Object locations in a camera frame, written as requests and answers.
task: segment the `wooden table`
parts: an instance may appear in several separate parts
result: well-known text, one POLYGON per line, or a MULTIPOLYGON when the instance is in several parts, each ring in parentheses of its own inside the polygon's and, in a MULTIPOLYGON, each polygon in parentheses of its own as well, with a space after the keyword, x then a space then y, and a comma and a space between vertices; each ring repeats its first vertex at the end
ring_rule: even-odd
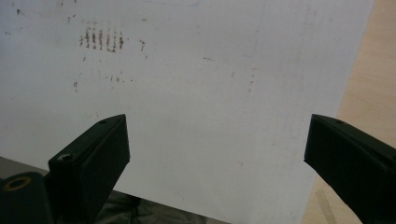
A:
MULTIPOLYGON (((396 147, 396 1, 376 0, 338 118, 396 147)), ((320 178, 302 223, 361 223, 320 178)))

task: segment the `smudge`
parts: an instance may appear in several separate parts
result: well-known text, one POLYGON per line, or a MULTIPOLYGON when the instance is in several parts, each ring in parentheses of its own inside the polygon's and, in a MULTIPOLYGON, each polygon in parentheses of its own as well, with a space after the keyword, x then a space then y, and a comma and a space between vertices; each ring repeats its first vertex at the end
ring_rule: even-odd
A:
POLYGON ((146 43, 143 40, 139 40, 139 42, 142 44, 142 49, 140 51, 143 51, 143 49, 145 48, 146 43))
POLYGON ((332 208, 330 207, 329 201, 326 197, 326 193, 324 192, 324 190, 323 189, 318 190, 318 192, 316 192, 316 195, 319 201, 320 210, 325 216, 327 223, 336 224, 337 222, 334 213, 332 212, 332 208))
POLYGON ((109 46, 110 46, 110 28, 107 30, 107 40, 106 40, 106 44, 107 44, 107 51, 111 51, 109 46))
POLYGON ((122 45, 123 45, 123 38, 122 38, 122 33, 121 33, 121 36, 120 36, 120 49, 122 49, 122 45))
POLYGON ((111 50, 111 52, 113 52, 113 53, 116 52, 116 38, 117 38, 117 33, 114 32, 114 36, 113 36, 113 50, 111 50))
POLYGON ((100 50, 102 50, 102 45, 103 45, 102 40, 103 40, 103 30, 100 30, 99 31, 99 47, 100 47, 100 50))
POLYGON ((76 89, 75 89, 75 92, 77 92, 77 84, 78 84, 77 82, 74 82, 74 83, 73 83, 73 87, 76 88, 76 89))
POLYGON ((90 27, 88 27, 85 30, 85 39, 87 40, 87 49, 90 47, 90 30, 91 30, 90 27))
POLYGON ((92 43, 93 49, 96 49, 96 28, 92 28, 92 43))

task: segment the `screw hole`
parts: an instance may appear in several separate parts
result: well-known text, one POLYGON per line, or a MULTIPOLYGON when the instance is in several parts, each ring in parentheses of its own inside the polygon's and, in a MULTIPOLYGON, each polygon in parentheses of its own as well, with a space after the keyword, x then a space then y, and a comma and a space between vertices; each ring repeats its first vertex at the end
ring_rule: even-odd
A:
POLYGON ((71 161, 73 159, 73 155, 71 154, 63 154, 58 158, 59 161, 71 161))

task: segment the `paper sheet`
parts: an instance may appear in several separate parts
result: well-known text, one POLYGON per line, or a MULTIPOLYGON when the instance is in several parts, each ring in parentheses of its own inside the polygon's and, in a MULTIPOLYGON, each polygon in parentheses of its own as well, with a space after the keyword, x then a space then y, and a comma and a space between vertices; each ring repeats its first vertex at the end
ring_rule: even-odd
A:
POLYGON ((310 116, 335 116, 372 5, 2 1, 0 156, 47 168, 126 114, 116 189, 231 223, 300 223, 310 116))

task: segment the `white paper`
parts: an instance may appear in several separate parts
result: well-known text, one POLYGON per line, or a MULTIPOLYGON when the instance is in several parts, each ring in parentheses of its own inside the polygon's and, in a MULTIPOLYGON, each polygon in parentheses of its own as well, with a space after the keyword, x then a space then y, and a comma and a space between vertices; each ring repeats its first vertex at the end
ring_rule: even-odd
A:
POLYGON ((1 1, 0 156, 47 168, 126 114, 116 189, 232 223, 300 223, 310 116, 335 116, 373 2, 1 1))

